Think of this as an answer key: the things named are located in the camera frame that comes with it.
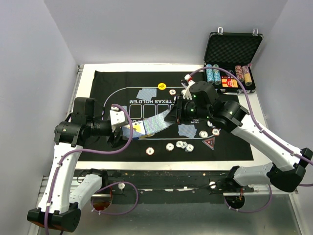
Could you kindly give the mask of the blue back card being drawn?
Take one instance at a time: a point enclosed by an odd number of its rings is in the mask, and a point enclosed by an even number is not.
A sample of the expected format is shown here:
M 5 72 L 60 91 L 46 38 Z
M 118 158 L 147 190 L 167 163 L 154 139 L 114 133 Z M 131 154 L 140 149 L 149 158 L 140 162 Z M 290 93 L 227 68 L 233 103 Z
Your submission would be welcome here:
M 160 114 L 157 114 L 155 116 L 143 120 L 146 135 L 155 134 L 170 127 L 173 123 L 164 120 L 165 117 L 169 114 L 169 112 L 170 112 L 169 110 L 166 110 Z

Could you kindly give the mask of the blue back card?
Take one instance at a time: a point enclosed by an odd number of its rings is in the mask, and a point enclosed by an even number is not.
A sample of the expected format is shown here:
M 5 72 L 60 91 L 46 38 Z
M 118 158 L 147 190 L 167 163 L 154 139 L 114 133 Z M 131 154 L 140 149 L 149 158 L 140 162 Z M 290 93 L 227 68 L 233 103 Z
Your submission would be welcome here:
M 142 100 L 151 100 L 153 97 L 157 96 L 156 88 L 144 88 L 139 90 L 136 98 Z
M 197 133 L 197 129 L 193 124 L 181 124 L 178 126 L 178 135 L 193 139 Z

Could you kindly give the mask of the blue white chip stack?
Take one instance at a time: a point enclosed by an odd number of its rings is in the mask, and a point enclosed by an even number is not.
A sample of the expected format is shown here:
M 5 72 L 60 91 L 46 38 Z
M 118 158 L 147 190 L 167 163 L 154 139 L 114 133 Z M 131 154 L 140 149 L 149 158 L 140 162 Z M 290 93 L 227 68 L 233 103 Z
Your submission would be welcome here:
M 187 144 L 185 147 L 186 152 L 192 152 L 194 150 L 194 146 L 192 144 Z

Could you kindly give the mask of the blue playing card deck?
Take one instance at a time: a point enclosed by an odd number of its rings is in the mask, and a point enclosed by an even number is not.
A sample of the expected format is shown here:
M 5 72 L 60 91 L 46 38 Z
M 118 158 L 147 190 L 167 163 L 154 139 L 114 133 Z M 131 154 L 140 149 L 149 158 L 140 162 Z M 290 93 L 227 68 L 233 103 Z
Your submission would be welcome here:
M 143 121 L 137 121 L 132 123 L 133 127 L 133 139 L 139 139 L 146 136 L 145 127 L 143 124 Z M 130 125 L 124 125 L 122 126 L 122 133 L 123 136 L 126 138 L 129 138 L 131 135 Z

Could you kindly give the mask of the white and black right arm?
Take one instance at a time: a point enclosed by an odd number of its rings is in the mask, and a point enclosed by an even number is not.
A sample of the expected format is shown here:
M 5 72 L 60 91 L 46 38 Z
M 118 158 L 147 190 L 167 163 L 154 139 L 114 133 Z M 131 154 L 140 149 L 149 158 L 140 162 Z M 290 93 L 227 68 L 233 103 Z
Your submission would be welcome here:
M 164 118 L 166 122 L 187 123 L 193 119 L 210 121 L 254 146 L 271 163 L 259 166 L 234 166 L 225 179 L 225 187 L 235 192 L 251 184 L 273 185 L 281 191 L 293 192 L 302 182 L 313 152 L 299 149 L 277 137 L 255 120 L 252 111 L 236 101 L 221 101 L 213 85 L 192 82 L 184 95 L 178 95 Z

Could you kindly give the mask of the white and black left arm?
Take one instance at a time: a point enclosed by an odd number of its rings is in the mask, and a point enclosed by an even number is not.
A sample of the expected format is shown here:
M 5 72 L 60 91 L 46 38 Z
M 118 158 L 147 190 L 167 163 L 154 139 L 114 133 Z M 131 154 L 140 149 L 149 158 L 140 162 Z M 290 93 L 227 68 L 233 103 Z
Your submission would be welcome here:
M 65 121 L 60 122 L 54 130 L 54 157 L 51 172 L 44 194 L 35 209 L 29 210 L 27 220 L 45 229 L 61 232 L 76 230 L 82 208 L 90 201 L 94 193 L 104 193 L 109 186 L 105 171 L 92 169 L 87 178 L 71 191 L 75 168 L 81 153 L 112 155 L 124 151 L 131 140 L 115 151 L 86 149 L 86 140 L 90 137 L 109 137 L 119 139 L 115 130 L 131 123 L 129 114 L 122 106 L 113 104 L 109 120 L 103 120 L 94 114 L 95 99 L 77 97 L 73 110 Z

